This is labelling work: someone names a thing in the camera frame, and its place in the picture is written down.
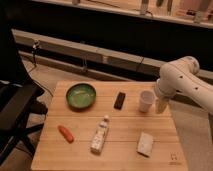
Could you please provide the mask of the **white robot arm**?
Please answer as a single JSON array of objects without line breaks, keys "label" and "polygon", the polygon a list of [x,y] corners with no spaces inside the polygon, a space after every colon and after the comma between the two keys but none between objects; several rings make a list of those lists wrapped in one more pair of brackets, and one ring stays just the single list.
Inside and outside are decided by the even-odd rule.
[{"label": "white robot arm", "polygon": [[171,99],[180,91],[213,115],[213,85],[199,79],[200,65],[196,58],[185,56],[160,67],[154,92],[163,99]]}]

